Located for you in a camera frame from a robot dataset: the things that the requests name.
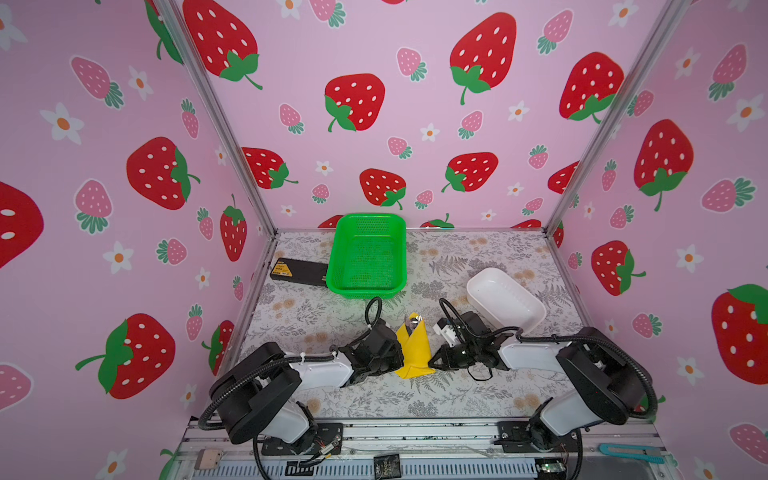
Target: green plastic basket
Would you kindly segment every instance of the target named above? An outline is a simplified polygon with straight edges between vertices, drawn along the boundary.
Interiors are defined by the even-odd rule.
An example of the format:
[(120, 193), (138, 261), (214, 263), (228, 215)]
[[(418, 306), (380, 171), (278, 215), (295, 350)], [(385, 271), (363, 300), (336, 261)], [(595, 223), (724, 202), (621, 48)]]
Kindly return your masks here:
[(406, 286), (406, 221), (392, 214), (350, 214), (336, 225), (326, 283), (353, 299), (389, 299)]

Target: pink wall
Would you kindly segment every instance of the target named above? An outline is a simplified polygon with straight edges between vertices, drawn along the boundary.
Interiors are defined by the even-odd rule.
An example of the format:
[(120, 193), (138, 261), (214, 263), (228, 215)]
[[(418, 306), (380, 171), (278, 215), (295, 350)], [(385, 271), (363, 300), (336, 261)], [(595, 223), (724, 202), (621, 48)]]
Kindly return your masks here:
[[(266, 237), (186, 68), (157, 58), (143, 2), (9, 2), (0, 20), (0, 477), (158, 478), (214, 380), (201, 342), (237, 321), (233, 279), (248, 290)], [(101, 67), (76, 60), (81, 80), (74, 56)], [(175, 149), (200, 178), (186, 202)], [(247, 225), (237, 261), (220, 234), (231, 194)]]
[[(278, 227), (318, 227), (355, 211), (397, 213), (410, 227), (446, 214), (457, 227), (546, 222), (560, 200), (549, 184), (567, 183), (597, 127), (567, 118), (582, 95), (602, 100), (618, 89), (665, 3), (177, 1)], [(474, 65), (483, 72), (472, 80), (463, 68)], [(356, 76), (335, 80), (347, 75)], [(462, 85), (481, 93), (467, 91), (462, 105)], [(547, 150), (532, 154), (538, 145)], [(481, 168), (453, 178), (466, 191), (455, 190), (447, 167), (464, 172), (473, 158)]]
[[(766, 21), (765, 2), (691, 6), (641, 89), (650, 106), (641, 94), (565, 218), (560, 253), (597, 326), (653, 375), (656, 427), (688, 479), (768, 477)], [(729, 92), (710, 100), (712, 85)], [(629, 251), (646, 276), (627, 276)]]

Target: floral tablecloth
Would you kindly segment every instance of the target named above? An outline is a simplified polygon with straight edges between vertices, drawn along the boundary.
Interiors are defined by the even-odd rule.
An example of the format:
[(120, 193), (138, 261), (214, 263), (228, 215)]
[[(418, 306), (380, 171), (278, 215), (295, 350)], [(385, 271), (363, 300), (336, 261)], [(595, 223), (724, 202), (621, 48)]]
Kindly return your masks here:
[[(394, 329), (406, 314), (421, 313), (427, 322), (432, 353), (443, 344), (432, 324), (441, 316), (438, 299), (445, 297), (463, 313), (472, 308), (466, 283), (494, 266), (515, 278), (547, 307), (545, 320), (532, 335), (576, 333), (581, 328), (545, 239), (538, 232), (414, 231), (407, 234), (408, 283), (386, 300), (382, 318)], [(327, 263), (333, 232), (282, 233), (277, 257)], [(240, 359), (265, 342), (277, 342), (293, 353), (324, 353), (343, 345), (366, 328), (366, 302), (348, 300), (324, 287), (266, 279)], [(485, 378), (488, 370), (472, 370)], [(494, 371), (487, 382), (476, 382), (466, 371), (437, 372), (403, 380), (394, 373), (343, 389), (311, 389), (295, 395), (318, 418), (516, 417), (529, 416), (541, 402), (568, 391), (560, 373), (520, 369)]]

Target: pink strawberry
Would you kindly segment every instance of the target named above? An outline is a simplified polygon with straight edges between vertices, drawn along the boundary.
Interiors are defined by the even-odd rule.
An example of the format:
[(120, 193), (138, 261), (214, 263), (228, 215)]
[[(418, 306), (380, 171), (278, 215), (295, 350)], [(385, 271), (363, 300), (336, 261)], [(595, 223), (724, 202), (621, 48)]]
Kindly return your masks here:
[(627, 226), (627, 223), (632, 223), (634, 218), (634, 208), (631, 205), (624, 205), (615, 210), (611, 215), (611, 226), (613, 228), (622, 229)]
[(757, 187), (752, 185), (751, 180), (741, 177), (734, 182), (726, 178), (714, 184), (701, 197), (701, 206), (724, 214), (733, 207), (743, 207), (750, 202), (754, 198), (755, 190)]
[(27, 372), (13, 363), (0, 362), (0, 412), (26, 399), (33, 385)]
[(239, 301), (243, 301), (243, 281), (240, 279), (240, 276), (235, 276), (234, 280), (232, 280), (232, 288), (235, 289), (235, 298)]
[(541, 205), (544, 203), (544, 199), (539, 197), (531, 200), (530, 202), (525, 204), (525, 208), (523, 209), (523, 215), (533, 215), (533, 213), (541, 208)]
[(746, 45), (734, 45), (725, 58), (720, 61), (712, 72), (713, 84), (710, 85), (710, 100), (718, 101), (725, 98), (735, 88), (733, 83), (746, 70)]
[(581, 253), (579, 252), (573, 252), (571, 256), (568, 258), (568, 266), (572, 270), (576, 270), (578, 267), (581, 266)]
[(410, 77), (411, 81), (421, 81), (427, 75), (427, 64), (422, 61), (421, 54), (411, 48), (397, 51), (397, 66), (400, 73)]
[(744, 453), (763, 465), (768, 465), (768, 432), (763, 432), (751, 423), (742, 423), (733, 427), (729, 433), (730, 439)]
[(319, 184), (312, 189), (312, 200), (314, 200), (316, 204), (324, 204), (330, 195), (331, 193), (328, 191), (328, 186), (325, 184)]
[(544, 164), (546, 164), (547, 160), (549, 160), (549, 154), (547, 153), (547, 148), (544, 145), (536, 145), (536, 147), (531, 150), (529, 155), (531, 155), (531, 158), (528, 159), (528, 163), (536, 170), (543, 168)]
[(295, 108), (288, 104), (280, 105), (280, 121), (288, 127), (288, 131), (294, 135), (301, 135), (304, 131), (304, 124), (301, 123), (301, 115)]
[(480, 130), (481, 126), (482, 112), (480, 110), (475, 110), (462, 120), (462, 127), (458, 130), (458, 136), (462, 140), (469, 140), (475, 135), (476, 131)]
[(433, 198), (434, 195), (432, 195), (431, 190), (424, 190), (420, 194), (416, 195), (416, 202), (414, 202), (414, 205), (416, 205), (416, 208), (419, 210), (424, 210), (429, 206)]
[(194, 107), (192, 107), (192, 102), (189, 98), (185, 98), (181, 102), (181, 121), (187, 128), (190, 137), (197, 138), (197, 132), (200, 130), (200, 123), (197, 121), (197, 117), (195, 117), (195, 110)]
[(661, 334), (661, 322), (653, 313), (641, 313), (632, 320), (632, 328), (647, 339)]
[(197, 211), (197, 221), (200, 222), (200, 233), (205, 240), (214, 238), (214, 220), (208, 215), (208, 210), (200, 208)]
[(389, 147), (389, 153), (400, 158), (408, 158), (413, 155), (413, 150), (408, 146), (408, 142), (402, 138), (390, 137), (386, 141), (387, 147)]
[(574, 13), (569, 9), (565, 9), (552, 17), (544, 26), (544, 36), (538, 39), (538, 53), (549, 55), (549, 52), (555, 50), (558, 43), (568, 36), (573, 21)]
[(336, 0), (310, 0), (310, 5), (317, 19), (328, 22), (329, 27), (338, 28), (344, 25), (346, 13), (341, 3), (336, 3)]
[(161, 241), (157, 244), (157, 259), (163, 263), (178, 265), (187, 258), (187, 248), (175, 238)]
[(74, 216), (80, 228), (91, 235), (109, 227), (107, 217), (112, 215), (112, 201), (107, 189), (98, 180), (86, 180), (74, 196), (74, 205), (80, 212)]
[(109, 74), (104, 67), (77, 55), (70, 59), (70, 64), (80, 83), (93, 98), (103, 100), (108, 107), (115, 110), (122, 108), (125, 102), (123, 102), (120, 85), (109, 81)]
[(187, 337), (190, 342), (194, 342), (200, 331), (203, 329), (203, 308), (196, 303), (190, 308), (189, 318), (187, 319)]
[(627, 107), (627, 115), (630, 117), (640, 117), (654, 103), (654, 94), (648, 90), (643, 90), (635, 95)]

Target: yellow napkin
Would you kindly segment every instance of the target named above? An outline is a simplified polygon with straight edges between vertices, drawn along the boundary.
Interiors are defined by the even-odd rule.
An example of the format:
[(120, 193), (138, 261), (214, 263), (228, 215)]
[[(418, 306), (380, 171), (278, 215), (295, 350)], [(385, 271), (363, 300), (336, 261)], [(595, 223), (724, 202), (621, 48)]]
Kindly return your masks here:
[(408, 336), (406, 326), (401, 326), (397, 331), (397, 340), (400, 341), (402, 355), (405, 359), (404, 366), (396, 372), (400, 378), (412, 379), (435, 372), (435, 369), (430, 369), (427, 366), (427, 363), (432, 358), (432, 351), (429, 348), (424, 321), (419, 322), (411, 336)]

